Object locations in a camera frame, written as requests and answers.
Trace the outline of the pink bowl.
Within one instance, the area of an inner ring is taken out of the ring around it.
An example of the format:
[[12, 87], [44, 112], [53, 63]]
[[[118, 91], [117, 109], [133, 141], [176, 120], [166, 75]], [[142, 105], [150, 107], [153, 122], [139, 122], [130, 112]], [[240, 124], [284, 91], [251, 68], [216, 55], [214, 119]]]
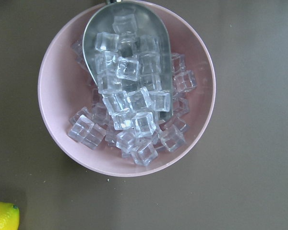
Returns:
[[88, 73], [76, 62], [71, 45], [84, 33], [89, 19], [102, 8], [91, 7], [72, 18], [50, 43], [39, 72], [38, 100], [44, 123], [58, 146], [74, 161], [105, 175], [137, 177], [158, 172], [180, 160], [204, 133], [215, 104], [216, 76], [209, 52], [197, 32], [180, 16], [154, 3], [142, 4], [164, 22], [173, 52], [183, 53], [186, 67], [194, 72], [197, 87], [187, 94], [190, 111], [183, 119], [189, 125], [185, 144], [174, 152], [162, 152], [148, 166], [124, 159], [117, 148], [102, 142], [91, 150], [68, 137], [69, 119], [91, 102], [86, 84]]

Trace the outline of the steel ice scoop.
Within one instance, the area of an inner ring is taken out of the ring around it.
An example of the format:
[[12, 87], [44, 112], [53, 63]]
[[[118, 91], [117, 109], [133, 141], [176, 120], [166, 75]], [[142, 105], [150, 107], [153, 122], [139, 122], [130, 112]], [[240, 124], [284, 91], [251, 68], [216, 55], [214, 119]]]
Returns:
[[97, 82], [97, 68], [93, 58], [97, 54], [93, 46], [101, 32], [135, 37], [135, 50], [128, 48], [123, 54], [131, 54], [140, 60], [140, 74], [160, 76], [162, 90], [173, 93], [172, 63], [168, 31], [154, 11], [143, 3], [131, 0], [109, 0], [106, 6], [90, 18], [83, 35], [83, 56], [88, 71]]

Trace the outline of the yellow lemon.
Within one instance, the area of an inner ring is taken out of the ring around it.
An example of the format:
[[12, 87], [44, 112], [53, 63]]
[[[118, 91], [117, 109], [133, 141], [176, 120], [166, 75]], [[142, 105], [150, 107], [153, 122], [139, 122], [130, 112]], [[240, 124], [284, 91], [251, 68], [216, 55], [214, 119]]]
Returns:
[[0, 202], [0, 230], [17, 230], [20, 224], [20, 210], [13, 203]]

